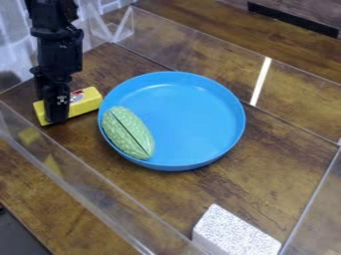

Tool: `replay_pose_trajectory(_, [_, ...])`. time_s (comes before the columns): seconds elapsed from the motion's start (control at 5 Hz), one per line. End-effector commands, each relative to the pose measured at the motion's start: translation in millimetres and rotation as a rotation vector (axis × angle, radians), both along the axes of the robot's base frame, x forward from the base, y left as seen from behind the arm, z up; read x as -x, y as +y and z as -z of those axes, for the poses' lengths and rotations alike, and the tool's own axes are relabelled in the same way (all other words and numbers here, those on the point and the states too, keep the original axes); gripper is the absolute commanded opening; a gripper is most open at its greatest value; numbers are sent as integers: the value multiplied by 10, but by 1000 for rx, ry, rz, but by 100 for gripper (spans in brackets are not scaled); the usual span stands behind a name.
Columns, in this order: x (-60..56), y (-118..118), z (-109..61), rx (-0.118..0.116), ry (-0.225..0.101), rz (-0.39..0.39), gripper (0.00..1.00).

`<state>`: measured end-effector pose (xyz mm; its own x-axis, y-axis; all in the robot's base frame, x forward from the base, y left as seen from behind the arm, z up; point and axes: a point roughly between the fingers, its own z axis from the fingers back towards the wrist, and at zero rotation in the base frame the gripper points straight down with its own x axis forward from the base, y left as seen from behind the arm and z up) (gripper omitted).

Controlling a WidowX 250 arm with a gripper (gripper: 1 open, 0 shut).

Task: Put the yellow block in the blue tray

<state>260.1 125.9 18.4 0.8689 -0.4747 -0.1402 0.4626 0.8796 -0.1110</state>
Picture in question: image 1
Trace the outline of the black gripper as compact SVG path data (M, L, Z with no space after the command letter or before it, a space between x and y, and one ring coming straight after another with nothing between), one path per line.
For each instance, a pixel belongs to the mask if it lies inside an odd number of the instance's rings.
M44 102L48 123L63 123L69 114L71 92L67 84L83 70L84 31L72 22L79 19L75 0L24 0L30 19L30 35L37 41L34 78L37 100ZM44 78L52 83L44 88Z

